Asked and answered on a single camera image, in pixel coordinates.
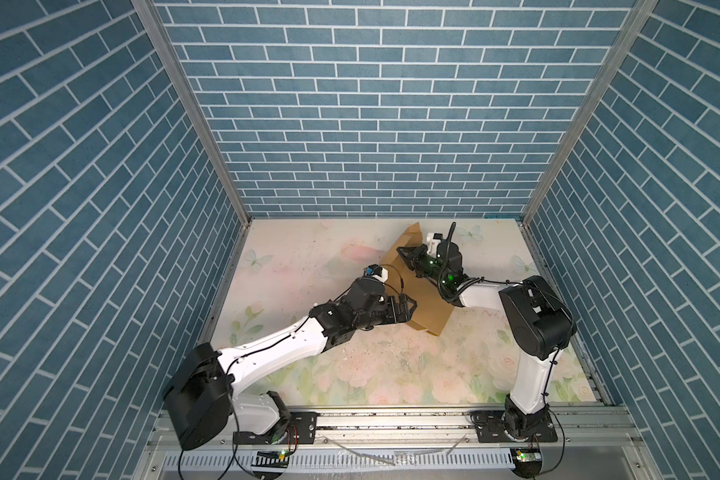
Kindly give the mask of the brown cardboard box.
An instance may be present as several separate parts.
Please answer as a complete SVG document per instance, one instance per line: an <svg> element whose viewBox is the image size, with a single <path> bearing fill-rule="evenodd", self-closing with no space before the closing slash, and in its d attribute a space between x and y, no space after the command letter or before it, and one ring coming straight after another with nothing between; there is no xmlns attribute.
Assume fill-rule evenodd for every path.
<svg viewBox="0 0 720 480"><path fill-rule="evenodd" d="M441 299L435 286L424 278L417 278L408 269L397 252L398 247L417 248L423 244L423 235L419 222L406 223L406 229L382 257L381 264L389 272L388 283L416 302L411 320L406 323L410 328L440 336L445 329L454 307Z"/></svg>

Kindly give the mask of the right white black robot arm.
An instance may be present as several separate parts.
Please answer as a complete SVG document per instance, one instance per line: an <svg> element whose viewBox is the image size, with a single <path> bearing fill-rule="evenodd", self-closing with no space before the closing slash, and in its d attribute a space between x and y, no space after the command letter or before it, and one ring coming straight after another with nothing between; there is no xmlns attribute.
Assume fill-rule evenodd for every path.
<svg viewBox="0 0 720 480"><path fill-rule="evenodd" d="M535 427L548 422L552 370L576 333L568 307L539 275L519 282L468 276L457 245L449 240L399 247L397 253L418 278L436 287L446 303L458 308L503 309L522 351L515 383L505 399L504 428L518 440L531 436Z"/></svg>

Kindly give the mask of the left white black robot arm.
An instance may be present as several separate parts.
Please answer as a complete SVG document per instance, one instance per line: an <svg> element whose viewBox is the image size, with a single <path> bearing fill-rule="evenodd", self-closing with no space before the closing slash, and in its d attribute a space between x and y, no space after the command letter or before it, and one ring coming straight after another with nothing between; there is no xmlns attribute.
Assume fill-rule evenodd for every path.
<svg viewBox="0 0 720 480"><path fill-rule="evenodd" d="M257 341L221 350L208 342L198 345L163 393L180 447L190 451L208 443L229 417L245 433L281 436L290 420L285 404L274 393L246 395L249 386L348 342L357 331L407 323L416 307L405 294L370 294L359 300L344 296L314 306L303 319Z"/></svg>

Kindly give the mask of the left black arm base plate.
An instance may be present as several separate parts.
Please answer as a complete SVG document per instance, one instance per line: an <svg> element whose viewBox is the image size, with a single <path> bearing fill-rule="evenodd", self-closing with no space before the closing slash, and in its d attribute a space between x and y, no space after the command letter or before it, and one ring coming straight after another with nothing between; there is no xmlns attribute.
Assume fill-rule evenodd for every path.
<svg viewBox="0 0 720 480"><path fill-rule="evenodd" d="M295 411L287 420L278 420L274 426L262 434L255 434L250 428L243 427L233 438L239 445L311 445L315 440L318 414L314 411Z"/></svg>

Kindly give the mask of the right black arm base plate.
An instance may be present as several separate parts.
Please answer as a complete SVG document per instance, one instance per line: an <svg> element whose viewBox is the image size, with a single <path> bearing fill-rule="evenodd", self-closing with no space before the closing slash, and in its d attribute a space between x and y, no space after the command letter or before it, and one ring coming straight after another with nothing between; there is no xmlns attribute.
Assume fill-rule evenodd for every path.
<svg viewBox="0 0 720 480"><path fill-rule="evenodd" d="M480 443L555 443L558 435L547 408L525 415L518 410L474 410L468 420Z"/></svg>

